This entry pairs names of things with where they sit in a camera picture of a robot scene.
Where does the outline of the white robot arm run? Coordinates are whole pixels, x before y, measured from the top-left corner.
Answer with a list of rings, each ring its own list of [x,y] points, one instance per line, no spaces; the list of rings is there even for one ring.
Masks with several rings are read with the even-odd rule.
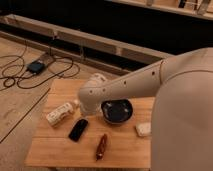
[[[92,76],[83,114],[107,100],[154,97],[151,171],[213,171],[213,47],[162,59],[114,80]]]

